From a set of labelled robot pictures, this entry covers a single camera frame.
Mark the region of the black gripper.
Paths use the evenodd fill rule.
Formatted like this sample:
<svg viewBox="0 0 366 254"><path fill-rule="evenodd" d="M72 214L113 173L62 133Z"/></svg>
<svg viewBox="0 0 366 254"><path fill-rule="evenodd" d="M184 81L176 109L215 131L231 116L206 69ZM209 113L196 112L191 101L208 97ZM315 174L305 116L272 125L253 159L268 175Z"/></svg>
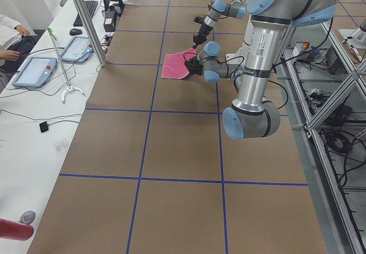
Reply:
<svg viewBox="0 0 366 254"><path fill-rule="evenodd" d="M212 27L202 23L197 34L193 35L193 46L192 48L197 48L206 42L207 36L211 33Z"/></svg>
<svg viewBox="0 0 366 254"><path fill-rule="evenodd" d="M185 67L187 68L190 75L196 74L201 76L204 73L203 65L200 64L196 56L190 58L189 60L185 60Z"/></svg>

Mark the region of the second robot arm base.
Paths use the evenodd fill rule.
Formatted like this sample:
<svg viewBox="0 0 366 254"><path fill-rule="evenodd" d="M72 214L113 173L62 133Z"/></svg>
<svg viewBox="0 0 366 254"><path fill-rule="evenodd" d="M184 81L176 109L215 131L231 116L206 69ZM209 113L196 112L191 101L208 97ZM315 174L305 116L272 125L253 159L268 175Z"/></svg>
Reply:
<svg viewBox="0 0 366 254"><path fill-rule="evenodd" d="M365 50L365 19L357 29L339 29L339 32L350 48Z"/></svg>

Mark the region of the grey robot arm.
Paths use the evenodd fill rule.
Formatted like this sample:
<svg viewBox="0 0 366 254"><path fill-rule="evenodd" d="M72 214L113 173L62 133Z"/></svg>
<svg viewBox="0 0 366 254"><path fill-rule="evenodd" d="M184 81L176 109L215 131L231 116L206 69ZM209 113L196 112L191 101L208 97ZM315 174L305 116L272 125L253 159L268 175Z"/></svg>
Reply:
<svg viewBox="0 0 366 254"><path fill-rule="evenodd" d="M222 0L215 0L208 5L208 9L209 11L206 16L196 16L194 18L194 21L201 25L199 31L193 35L192 48L194 49L207 41L208 35L222 15L225 17L243 19L246 12L242 0L231 0L230 3L226 3Z"/></svg>
<svg viewBox="0 0 366 254"><path fill-rule="evenodd" d="M230 79L237 97L222 114L226 134L234 139L266 137L280 126L276 105L264 96L280 39L288 26L308 26L325 22L335 14L336 0L215 0L205 17L196 17L201 27L193 37L202 50L185 61L190 74L208 82ZM223 15L243 18L250 14L252 33L241 55L230 61L218 60L220 46L207 37Z"/></svg>

